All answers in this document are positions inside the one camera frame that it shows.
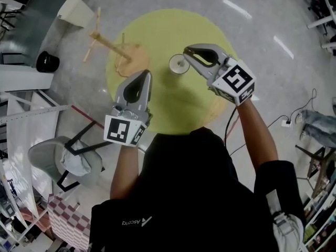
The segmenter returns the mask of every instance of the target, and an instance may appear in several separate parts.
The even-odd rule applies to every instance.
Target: jeans
[[[336,117],[303,110],[302,118],[306,124],[303,130],[307,135],[323,146],[336,148]]]

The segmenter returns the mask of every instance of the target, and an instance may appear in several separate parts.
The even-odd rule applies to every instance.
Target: gray chair
[[[60,163],[63,148],[71,139],[66,136],[59,136],[32,146],[28,151],[28,158],[30,163],[44,171],[50,178],[57,183],[63,190],[68,191],[79,184],[85,187],[93,187],[96,185],[100,172],[102,171],[101,156],[94,150],[85,153],[77,154],[84,157],[91,166],[91,172],[83,176],[75,176],[64,169]],[[89,148],[81,141],[84,149]],[[73,184],[64,187],[62,185],[66,176],[69,175],[72,179],[76,180]]]

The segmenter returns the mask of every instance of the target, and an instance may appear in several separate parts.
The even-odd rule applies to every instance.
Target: yellow circular mat
[[[169,59],[181,54],[186,46],[213,43],[237,58],[223,32],[207,18],[181,9],[162,9],[132,21],[122,33],[125,43],[142,45],[150,57],[153,76],[149,130],[164,134],[186,134],[215,119],[226,107],[226,100],[208,90],[206,79],[192,67],[183,75],[170,72]],[[116,73],[116,54],[109,53],[106,68],[107,85],[112,98],[125,79]]]

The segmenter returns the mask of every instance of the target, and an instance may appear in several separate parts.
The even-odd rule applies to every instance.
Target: red line
[[[75,106],[71,106],[73,109],[75,109],[78,113],[82,114],[84,117],[86,117],[87,119],[91,120],[91,121],[95,121],[92,117],[86,115],[83,111],[81,111],[80,109],[78,109]],[[104,130],[104,126],[101,125],[98,121],[96,121],[97,126],[99,126],[100,128],[102,128]]]

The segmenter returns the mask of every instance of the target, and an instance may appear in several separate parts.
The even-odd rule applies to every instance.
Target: black cable
[[[302,108],[305,108],[305,107],[309,104],[310,101],[311,101],[311,108],[315,111],[314,106],[313,106],[313,100],[316,98],[316,96],[317,96],[317,91],[316,91],[315,88],[313,88],[313,90],[312,90],[312,92],[311,92],[311,98],[309,99],[309,101],[308,101],[303,107],[300,107],[300,108],[294,110],[294,111],[292,112],[292,114],[289,116],[288,121],[291,121],[292,115],[293,115],[296,111],[298,111],[298,110],[300,110],[300,109],[302,109]]]
[[[227,130],[229,128],[229,125],[230,125],[230,122],[231,122],[231,119],[233,117],[233,115],[235,114],[237,108],[235,107],[235,109],[233,110],[232,114],[231,114],[231,117],[229,118],[229,121],[227,122],[226,124],[226,128],[225,128],[225,136],[224,136],[224,145],[226,146],[226,134],[227,134]]]
[[[267,128],[271,127],[276,121],[278,121],[278,120],[279,120],[280,118],[282,118],[282,117],[286,117],[287,120],[290,122],[290,121],[291,121],[291,118],[292,118],[292,115],[293,115],[296,111],[298,111],[298,110],[300,110],[300,109],[302,109],[302,108],[305,108],[305,107],[309,104],[310,101],[311,101],[311,108],[312,108],[312,110],[315,111],[315,112],[317,112],[317,111],[314,109],[314,106],[313,106],[313,100],[314,100],[316,97],[317,97],[317,91],[316,91],[315,88],[313,88],[313,90],[312,90],[312,92],[311,92],[311,98],[309,99],[309,101],[308,101],[303,107],[300,107],[300,108],[294,110],[294,111],[292,112],[292,114],[291,114],[289,117],[288,117],[287,115],[281,115],[281,116],[278,117],[275,121],[273,121],[269,126],[267,126]],[[230,119],[229,119],[229,121],[228,121],[228,124],[227,124],[226,128],[228,128],[228,125],[229,125],[229,123],[230,123],[230,121],[231,121],[231,118],[232,118],[234,112],[232,113],[232,115],[231,115],[231,117],[230,117]],[[232,152],[232,153],[230,154],[230,156],[232,156],[236,151],[240,150],[240,149],[243,148],[244,146],[246,146],[246,144],[243,144],[242,146],[240,146],[239,148],[237,148],[234,152]]]
[[[287,119],[288,119],[288,116],[286,116],[286,115],[281,115],[280,117],[278,117],[275,121],[273,121],[269,126],[267,126],[267,128],[269,128],[269,127],[271,127],[276,121],[278,121],[280,118],[282,118],[282,117],[286,117]],[[246,144],[243,144],[242,146],[240,146],[239,148],[237,148],[234,152],[232,152],[231,154],[230,154],[230,156],[233,154],[233,153],[235,153],[236,151],[238,151],[238,150],[240,150],[241,148],[243,148],[244,146],[246,146]]]

